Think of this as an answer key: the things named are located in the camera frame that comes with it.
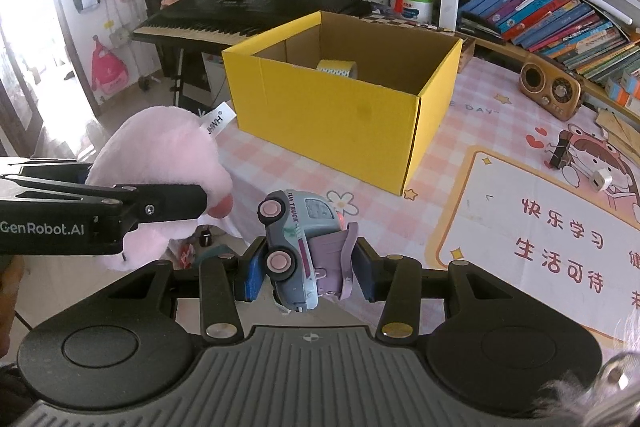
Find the person left hand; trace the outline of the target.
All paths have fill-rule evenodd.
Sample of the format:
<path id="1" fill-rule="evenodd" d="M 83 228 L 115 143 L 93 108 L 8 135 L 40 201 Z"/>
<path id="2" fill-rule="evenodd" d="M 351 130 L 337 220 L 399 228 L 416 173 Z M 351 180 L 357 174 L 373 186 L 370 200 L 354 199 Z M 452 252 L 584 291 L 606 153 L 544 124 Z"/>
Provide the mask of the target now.
<path id="1" fill-rule="evenodd" d="M 0 289 L 0 358 L 3 358 L 10 347 L 10 332 L 15 317 L 15 305 L 18 288 L 25 271 L 22 256 L 14 256 L 9 265 L 1 272 Z"/>

